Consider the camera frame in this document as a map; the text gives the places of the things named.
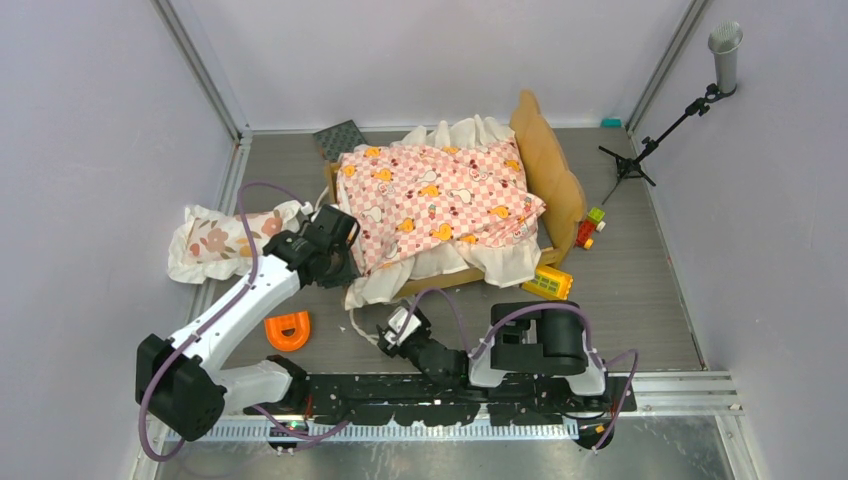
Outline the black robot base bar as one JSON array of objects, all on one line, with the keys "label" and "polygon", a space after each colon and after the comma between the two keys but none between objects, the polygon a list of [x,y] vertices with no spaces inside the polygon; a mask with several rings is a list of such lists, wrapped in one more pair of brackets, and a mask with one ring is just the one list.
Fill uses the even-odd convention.
[{"label": "black robot base bar", "polygon": [[282,400],[265,403],[274,415],[320,425],[450,428],[473,422],[506,430],[561,426],[584,448],[605,448],[614,415],[635,411],[630,381],[611,378],[603,393],[583,397],[565,379],[509,374],[494,388],[439,386],[421,374],[311,374],[294,380]]}]

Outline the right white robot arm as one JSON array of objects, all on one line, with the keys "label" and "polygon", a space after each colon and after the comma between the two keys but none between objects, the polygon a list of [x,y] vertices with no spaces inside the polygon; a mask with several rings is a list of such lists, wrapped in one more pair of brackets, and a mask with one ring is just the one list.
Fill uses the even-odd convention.
[{"label": "right white robot arm", "polygon": [[574,411],[613,407],[608,370],[591,346],[587,318],[572,301],[500,303],[491,307],[491,326],[478,349],[447,348],[432,337],[419,310],[399,307],[377,328],[378,348],[409,361],[440,387],[491,392],[509,374],[552,377],[565,382]]}]

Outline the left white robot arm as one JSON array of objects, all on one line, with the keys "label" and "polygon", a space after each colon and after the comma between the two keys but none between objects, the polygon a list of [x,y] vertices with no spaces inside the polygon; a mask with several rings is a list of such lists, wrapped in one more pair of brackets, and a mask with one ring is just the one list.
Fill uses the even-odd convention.
[{"label": "left white robot arm", "polygon": [[274,235],[247,274],[196,320],[167,338],[143,340],[136,356],[136,400],[186,441],[205,436],[221,416],[256,405],[298,412],[309,395],[306,372],[272,355],[248,367],[223,367],[234,349],[277,306],[303,287],[349,285],[358,221],[335,207],[298,214]]}]

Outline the pink checkered duck blanket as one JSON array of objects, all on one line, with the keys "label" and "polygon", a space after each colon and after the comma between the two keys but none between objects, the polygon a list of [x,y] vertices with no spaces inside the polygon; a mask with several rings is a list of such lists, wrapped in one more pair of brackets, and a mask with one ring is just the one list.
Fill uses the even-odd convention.
[{"label": "pink checkered duck blanket", "polygon": [[348,310],[387,303],[410,280],[470,268],[513,286],[533,277],[541,257],[546,204],[529,191],[515,132],[492,117],[358,146],[340,155],[335,190],[361,228]]}]

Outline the wooden pet bed frame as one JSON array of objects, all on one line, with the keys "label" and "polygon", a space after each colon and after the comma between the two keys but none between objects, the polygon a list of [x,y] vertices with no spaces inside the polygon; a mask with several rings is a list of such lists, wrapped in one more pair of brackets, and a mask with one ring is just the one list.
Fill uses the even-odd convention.
[{"label": "wooden pet bed frame", "polygon": [[[542,115],[533,92],[521,92],[518,106],[509,122],[497,122],[515,132],[526,169],[529,191],[546,204],[546,209],[537,223],[537,242],[541,257],[536,268],[542,265],[556,267],[573,247],[578,225],[585,217],[587,204],[583,189],[577,177],[570,171],[561,145]],[[337,206],[335,184],[338,169],[339,158],[327,168],[329,197]],[[447,288],[478,280],[486,282],[482,271],[477,268],[410,280],[390,301],[430,287]]]}]

